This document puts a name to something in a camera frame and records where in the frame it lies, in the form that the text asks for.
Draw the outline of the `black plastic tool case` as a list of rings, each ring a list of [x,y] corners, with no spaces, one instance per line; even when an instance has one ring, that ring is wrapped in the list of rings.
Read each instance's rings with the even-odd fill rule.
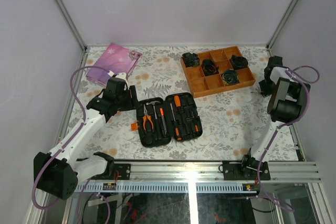
[[[177,120],[179,123],[179,127],[182,134],[182,140],[176,140],[175,135],[175,126],[173,122],[173,115],[170,108],[170,103],[175,106],[174,96],[178,95],[181,101],[181,110],[182,113],[179,114],[177,112]],[[157,119],[154,117],[154,111],[152,105],[146,105],[147,102],[151,101],[159,101],[159,105],[156,105],[156,113]],[[143,129],[143,106],[146,105],[148,114],[151,116],[153,124],[154,124],[154,132],[146,132]],[[160,115],[160,108],[163,108],[165,123],[167,128],[167,135],[164,135],[163,132],[163,125]],[[200,131],[195,131],[195,126],[193,123],[193,116],[196,116],[199,119],[199,128]],[[147,148],[152,147],[159,147],[164,146],[171,142],[172,139],[176,140],[177,142],[186,142],[190,140],[194,140],[200,137],[203,134],[202,124],[200,116],[197,112],[197,106],[194,101],[194,98],[191,93],[184,92],[178,94],[168,95],[165,99],[162,98],[151,98],[139,101],[138,108],[136,109],[136,122],[131,124],[131,130],[138,131],[140,141],[142,146]]]

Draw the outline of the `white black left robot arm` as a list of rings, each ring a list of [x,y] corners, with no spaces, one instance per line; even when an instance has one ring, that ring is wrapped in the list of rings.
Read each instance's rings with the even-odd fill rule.
[[[33,189],[65,200],[79,183],[91,177],[111,178],[115,172],[113,157],[103,152],[84,159],[79,155],[111,117],[135,108],[135,94],[135,88],[128,85],[124,74],[111,77],[106,88],[87,104],[84,119],[48,153],[39,152],[35,156]]]

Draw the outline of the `black orange handled screwdriver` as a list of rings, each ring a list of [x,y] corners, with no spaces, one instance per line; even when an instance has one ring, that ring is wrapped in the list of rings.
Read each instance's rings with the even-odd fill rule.
[[[175,126],[175,135],[176,135],[176,140],[181,141],[182,140],[182,134],[181,134],[181,130],[179,127],[179,123],[177,120],[177,109],[175,108],[175,106],[170,103],[170,108],[172,111],[172,115],[173,115],[173,122],[174,122],[174,126]]]

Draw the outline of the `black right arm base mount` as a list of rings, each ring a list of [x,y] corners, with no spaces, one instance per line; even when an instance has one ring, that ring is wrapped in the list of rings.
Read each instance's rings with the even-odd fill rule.
[[[267,162],[262,162],[258,172],[259,161],[249,155],[244,155],[239,162],[222,161],[219,170],[223,172],[225,180],[256,180],[259,175],[261,180],[270,180]]]

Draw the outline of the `small steel hammer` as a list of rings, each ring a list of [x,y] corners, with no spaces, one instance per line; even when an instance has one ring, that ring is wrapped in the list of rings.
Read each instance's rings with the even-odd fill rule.
[[[154,117],[155,117],[155,119],[157,119],[158,117],[157,117],[157,113],[156,113],[156,105],[159,105],[160,103],[159,103],[159,101],[151,101],[151,102],[147,102],[146,103],[146,105],[152,105],[152,107],[153,107],[153,111],[154,111]]]

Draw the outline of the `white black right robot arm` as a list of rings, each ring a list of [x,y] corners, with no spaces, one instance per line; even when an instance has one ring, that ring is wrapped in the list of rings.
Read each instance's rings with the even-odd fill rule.
[[[270,96],[269,115],[259,140],[241,160],[240,175],[245,179],[261,176],[268,169],[268,152],[275,146],[279,131],[299,121],[309,106],[310,83],[285,67],[282,57],[272,56],[264,69],[264,80],[259,83],[264,97]]]

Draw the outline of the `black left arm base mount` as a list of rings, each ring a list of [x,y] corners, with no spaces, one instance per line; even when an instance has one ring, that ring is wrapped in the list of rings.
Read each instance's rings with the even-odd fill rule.
[[[94,180],[129,180],[131,175],[131,164],[114,164],[111,172],[91,177]]]

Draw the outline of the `orange black long-nose pliers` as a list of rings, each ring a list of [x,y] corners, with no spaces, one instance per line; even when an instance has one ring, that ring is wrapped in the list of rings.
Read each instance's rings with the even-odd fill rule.
[[[143,129],[146,132],[154,132],[154,124],[153,124],[151,116],[148,114],[146,105],[143,106],[143,113],[144,113],[144,116],[143,116]]]

